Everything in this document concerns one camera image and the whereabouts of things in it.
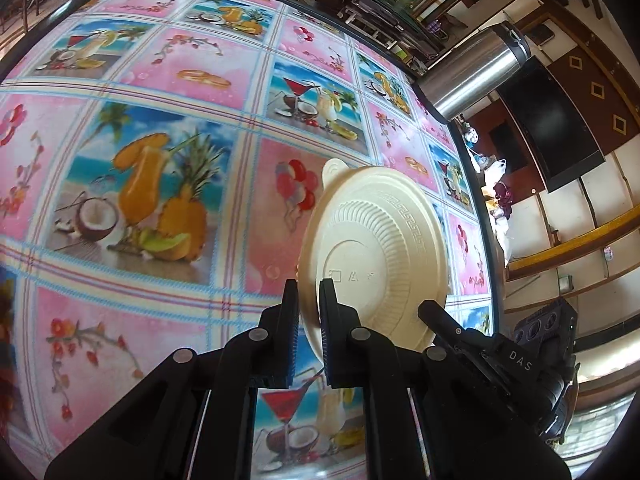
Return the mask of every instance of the balloon illustration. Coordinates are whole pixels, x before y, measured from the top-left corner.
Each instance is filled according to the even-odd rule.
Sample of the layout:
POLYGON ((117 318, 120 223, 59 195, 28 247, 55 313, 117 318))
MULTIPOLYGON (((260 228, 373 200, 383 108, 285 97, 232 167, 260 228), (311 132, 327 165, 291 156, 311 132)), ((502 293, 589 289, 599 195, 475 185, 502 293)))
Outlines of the balloon illustration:
POLYGON ((296 158, 276 164, 275 174, 276 191, 285 202, 285 225, 294 232, 302 213, 316 205, 314 191, 318 188, 318 176, 296 158))
POLYGON ((309 211, 316 205, 316 196, 313 192, 306 190, 305 199, 298 204, 300 211, 309 211))
POLYGON ((284 200, 288 200, 296 190, 296 184, 288 173, 281 173, 276 176, 276 189, 284 200))
POLYGON ((318 187, 318 176, 313 171, 306 172, 305 187, 309 191, 315 191, 318 187))
POLYGON ((302 164, 302 162, 300 162, 296 158, 291 159, 289 161, 289 165, 290 165, 290 167, 292 167, 292 169, 294 171, 294 178, 297 181, 302 182, 306 177, 305 165, 302 164))
POLYGON ((303 41, 313 41, 315 38, 315 34, 309 32, 309 30, 305 27, 293 27, 293 31, 296 33, 298 41, 302 43, 303 41))

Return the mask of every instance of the television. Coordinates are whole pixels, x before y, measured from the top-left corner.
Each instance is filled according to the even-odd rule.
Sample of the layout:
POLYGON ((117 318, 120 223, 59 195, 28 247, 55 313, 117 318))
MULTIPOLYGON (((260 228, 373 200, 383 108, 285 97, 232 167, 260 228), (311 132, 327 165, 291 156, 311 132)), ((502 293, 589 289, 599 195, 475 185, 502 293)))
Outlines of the television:
POLYGON ((549 193, 604 162, 580 112, 537 58, 529 59, 497 90, 549 193))

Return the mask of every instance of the table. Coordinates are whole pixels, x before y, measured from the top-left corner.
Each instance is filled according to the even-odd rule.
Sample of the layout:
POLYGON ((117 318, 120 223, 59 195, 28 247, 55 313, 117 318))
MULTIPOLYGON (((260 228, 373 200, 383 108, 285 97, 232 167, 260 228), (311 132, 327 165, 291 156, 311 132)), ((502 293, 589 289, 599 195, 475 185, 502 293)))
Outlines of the table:
MULTIPOLYGON (((332 157, 421 186, 445 308, 497 328, 460 139, 375 44, 290 0, 65 9, 0 62, 0 431, 37 478, 175 348, 219 348, 279 302, 332 157)), ((294 387, 320 367, 301 329, 294 387)), ((320 379, 290 406, 289 463, 280 408, 258 398, 252 478, 366 477, 360 391, 320 379)))

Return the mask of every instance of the red cocktail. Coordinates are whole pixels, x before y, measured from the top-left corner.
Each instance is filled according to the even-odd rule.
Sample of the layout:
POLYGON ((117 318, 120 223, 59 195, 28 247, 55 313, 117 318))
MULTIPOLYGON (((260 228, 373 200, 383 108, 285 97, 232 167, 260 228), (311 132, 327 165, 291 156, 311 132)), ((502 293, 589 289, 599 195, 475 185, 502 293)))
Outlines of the red cocktail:
POLYGON ((276 392, 262 392, 262 398, 278 420, 283 424, 288 424, 293 415, 298 410, 302 397, 305 396, 306 388, 299 390, 283 390, 276 392))
POLYGON ((284 102, 287 106, 290 106, 293 110, 293 114, 297 115, 298 113, 298 99, 299 97, 305 93, 308 92, 309 90, 311 90, 312 88, 320 88, 320 85, 314 85, 314 84, 304 84, 304 83, 299 83, 298 81, 293 81, 293 79, 289 79, 287 77, 283 77, 284 82, 287 84, 287 86, 289 87, 289 89, 293 92, 293 106, 290 106, 287 103, 287 96, 284 96, 284 102))
POLYGON ((290 461, 289 451, 289 423, 302 402, 306 391, 320 376, 322 370, 316 372, 313 377, 307 379, 297 390, 276 390, 274 392, 262 391, 262 400, 271 408, 273 414, 284 424, 284 462, 290 461))
POLYGON ((438 161, 438 166, 440 167, 440 169, 442 170, 442 173, 444 173, 444 175, 447 175, 447 171, 449 171, 449 163, 448 162, 442 162, 441 160, 438 161))

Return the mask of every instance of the white plastic plate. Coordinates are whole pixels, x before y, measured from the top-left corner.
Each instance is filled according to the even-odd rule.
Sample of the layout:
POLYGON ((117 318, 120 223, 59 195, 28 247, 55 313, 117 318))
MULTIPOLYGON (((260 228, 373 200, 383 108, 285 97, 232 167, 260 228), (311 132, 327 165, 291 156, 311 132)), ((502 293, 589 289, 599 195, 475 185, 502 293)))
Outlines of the white plastic plate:
POLYGON ((306 337, 322 360, 318 286, 334 280, 338 302, 396 346, 424 349, 434 334, 418 305, 447 298, 447 263, 440 223, 413 180, 389 168, 350 170, 336 158, 322 170, 298 262, 306 337))

